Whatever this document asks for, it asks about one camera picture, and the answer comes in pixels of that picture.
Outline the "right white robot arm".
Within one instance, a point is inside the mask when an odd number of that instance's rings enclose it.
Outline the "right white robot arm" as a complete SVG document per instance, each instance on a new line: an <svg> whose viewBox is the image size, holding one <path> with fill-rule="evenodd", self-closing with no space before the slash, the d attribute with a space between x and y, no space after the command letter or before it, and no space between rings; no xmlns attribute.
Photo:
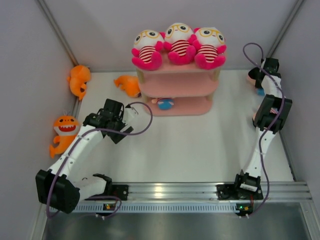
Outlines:
<svg viewBox="0 0 320 240"><path fill-rule="evenodd" d="M262 200L261 176L266 173L264 158L275 136L284 127L293 101L286 98L281 87L279 60L265 58L255 76L255 86L263 90L264 98L252 120L256 143L244 169L235 178L233 192L238 199Z"/></svg>

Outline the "pink panda plush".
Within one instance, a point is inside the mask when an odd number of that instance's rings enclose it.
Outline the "pink panda plush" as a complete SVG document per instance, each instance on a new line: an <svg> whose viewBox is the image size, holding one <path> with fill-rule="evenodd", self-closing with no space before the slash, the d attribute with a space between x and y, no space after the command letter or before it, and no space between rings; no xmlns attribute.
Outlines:
<svg viewBox="0 0 320 240"><path fill-rule="evenodd" d="M131 62L139 69L155 71L163 64L164 38L158 31L146 29L134 39Z"/></svg>
<svg viewBox="0 0 320 240"><path fill-rule="evenodd" d="M226 62L224 52L227 49L223 34L215 27L198 27L194 29L196 49L195 64L203 70L221 67Z"/></svg>
<svg viewBox="0 0 320 240"><path fill-rule="evenodd" d="M164 39L163 47L172 64L187 65L194 60L196 55L196 49L193 46L195 35L189 25L175 22L160 34Z"/></svg>

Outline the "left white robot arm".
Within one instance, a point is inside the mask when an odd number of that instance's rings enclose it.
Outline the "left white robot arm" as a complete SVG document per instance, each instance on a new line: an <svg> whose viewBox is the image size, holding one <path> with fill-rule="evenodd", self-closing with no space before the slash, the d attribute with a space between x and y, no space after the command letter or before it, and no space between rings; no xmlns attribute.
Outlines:
<svg viewBox="0 0 320 240"><path fill-rule="evenodd" d="M82 200L99 196L109 199L113 194L110 177L95 173L75 180L76 174L89 163L89 154L105 138L118 144L134 129L130 122L138 115L131 105L106 99L96 113L90 113L83 121L75 139L60 158L48 169L35 176L38 200L51 208L69 214Z"/></svg>

